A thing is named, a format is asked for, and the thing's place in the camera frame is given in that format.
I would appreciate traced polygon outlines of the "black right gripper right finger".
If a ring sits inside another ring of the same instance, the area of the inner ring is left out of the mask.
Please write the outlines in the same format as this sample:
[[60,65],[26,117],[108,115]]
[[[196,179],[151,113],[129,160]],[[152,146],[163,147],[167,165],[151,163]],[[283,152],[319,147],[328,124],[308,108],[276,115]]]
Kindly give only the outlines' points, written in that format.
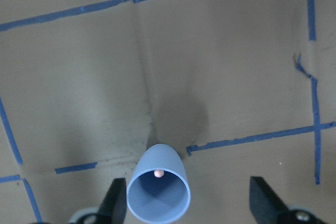
[[282,223],[289,212],[286,204],[260,176],[250,177],[249,209],[258,224]]

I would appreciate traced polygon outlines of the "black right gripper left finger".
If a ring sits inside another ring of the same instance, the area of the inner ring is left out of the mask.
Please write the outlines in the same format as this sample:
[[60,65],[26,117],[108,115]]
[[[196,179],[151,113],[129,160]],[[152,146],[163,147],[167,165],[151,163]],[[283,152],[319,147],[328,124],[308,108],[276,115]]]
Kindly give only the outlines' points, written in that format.
[[104,197],[97,215],[97,223],[123,224],[127,213],[127,195],[125,178],[113,180]]

